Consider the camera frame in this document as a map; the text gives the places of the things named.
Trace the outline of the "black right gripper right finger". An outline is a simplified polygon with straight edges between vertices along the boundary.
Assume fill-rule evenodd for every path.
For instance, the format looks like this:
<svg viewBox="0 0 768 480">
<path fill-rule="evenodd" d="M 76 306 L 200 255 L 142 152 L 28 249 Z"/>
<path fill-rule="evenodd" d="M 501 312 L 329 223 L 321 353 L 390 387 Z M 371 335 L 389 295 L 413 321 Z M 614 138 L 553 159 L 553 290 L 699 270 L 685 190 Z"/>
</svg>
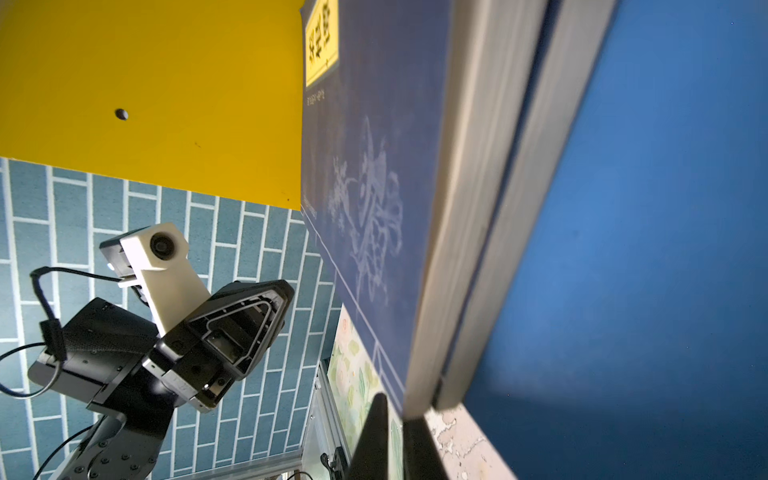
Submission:
<svg viewBox="0 0 768 480">
<path fill-rule="evenodd" d="M 439 452 L 424 417 L 403 424 L 403 476 L 405 480 L 448 480 Z"/>
</svg>

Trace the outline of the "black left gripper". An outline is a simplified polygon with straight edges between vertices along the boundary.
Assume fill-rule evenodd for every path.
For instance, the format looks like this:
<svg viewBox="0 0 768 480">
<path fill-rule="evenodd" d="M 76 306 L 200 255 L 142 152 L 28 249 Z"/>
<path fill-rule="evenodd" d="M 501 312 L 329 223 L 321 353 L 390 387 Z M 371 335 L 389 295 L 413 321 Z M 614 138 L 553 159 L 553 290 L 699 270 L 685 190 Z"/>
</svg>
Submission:
<svg viewBox="0 0 768 480">
<path fill-rule="evenodd" d="M 43 350 L 27 375 L 84 403 L 113 407 L 146 391 L 207 413 L 261 361 L 294 295 L 285 280 L 235 281 L 165 335 L 150 321 L 96 298 L 63 328 L 62 367 Z"/>
</svg>

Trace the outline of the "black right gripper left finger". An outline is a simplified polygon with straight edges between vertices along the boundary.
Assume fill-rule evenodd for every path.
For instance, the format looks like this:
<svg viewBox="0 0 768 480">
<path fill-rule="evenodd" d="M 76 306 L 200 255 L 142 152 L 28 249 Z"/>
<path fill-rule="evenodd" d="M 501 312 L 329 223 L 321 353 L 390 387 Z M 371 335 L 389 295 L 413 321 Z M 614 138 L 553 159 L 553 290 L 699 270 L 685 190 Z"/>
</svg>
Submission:
<svg viewBox="0 0 768 480">
<path fill-rule="evenodd" d="M 388 479 L 389 417 L 387 396 L 379 392 L 371 402 L 346 478 L 349 480 Z"/>
</svg>

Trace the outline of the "blue book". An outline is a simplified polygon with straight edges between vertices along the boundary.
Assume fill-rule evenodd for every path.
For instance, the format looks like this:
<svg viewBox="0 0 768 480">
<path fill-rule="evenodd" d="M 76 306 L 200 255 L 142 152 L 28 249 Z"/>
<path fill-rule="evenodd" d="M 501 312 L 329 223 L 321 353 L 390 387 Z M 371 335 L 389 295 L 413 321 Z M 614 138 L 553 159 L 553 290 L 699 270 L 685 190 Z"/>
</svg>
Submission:
<svg viewBox="0 0 768 480">
<path fill-rule="evenodd" d="M 468 392 L 522 260 L 612 19 L 613 1 L 560 1 L 540 28 L 509 163 L 433 406 Z"/>
<path fill-rule="evenodd" d="M 308 1 L 301 210 L 404 419 L 433 403 L 547 5 Z"/>
</svg>

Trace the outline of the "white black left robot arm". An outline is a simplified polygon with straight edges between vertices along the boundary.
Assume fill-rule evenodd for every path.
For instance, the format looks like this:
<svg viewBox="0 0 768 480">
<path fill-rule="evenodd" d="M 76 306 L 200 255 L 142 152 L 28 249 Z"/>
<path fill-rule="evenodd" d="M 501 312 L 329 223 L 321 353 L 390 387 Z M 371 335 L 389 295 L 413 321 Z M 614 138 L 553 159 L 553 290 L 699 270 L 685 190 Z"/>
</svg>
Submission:
<svg viewBox="0 0 768 480">
<path fill-rule="evenodd" d="M 54 473 L 57 479 L 144 479 L 156 465 L 174 411 L 214 410 L 261 362 L 294 297 L 285 280 L 232 282 L 165 335 L 104 299 L 63 328 L 67 358 L 44 350 L 29 379 L 99 414 Z"/>
</svg>

